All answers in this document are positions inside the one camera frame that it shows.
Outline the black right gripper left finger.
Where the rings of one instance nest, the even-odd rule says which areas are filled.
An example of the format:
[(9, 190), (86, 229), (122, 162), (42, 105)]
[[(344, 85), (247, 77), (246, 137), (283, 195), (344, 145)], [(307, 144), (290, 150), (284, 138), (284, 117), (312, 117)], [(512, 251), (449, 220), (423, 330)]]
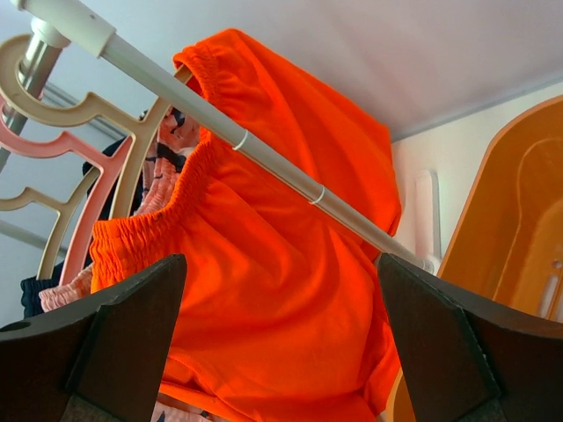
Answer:
[(187, 266), (172, 254), (1, 330), (3, 421), (148, 421)]

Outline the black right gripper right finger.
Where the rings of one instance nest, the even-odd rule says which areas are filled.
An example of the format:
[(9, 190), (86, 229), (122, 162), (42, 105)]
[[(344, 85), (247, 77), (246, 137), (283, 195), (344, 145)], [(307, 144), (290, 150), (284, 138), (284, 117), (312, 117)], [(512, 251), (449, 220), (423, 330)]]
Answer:
[(378, 275), (418, 421), (560, 421), (562, 325), (381, 255)]

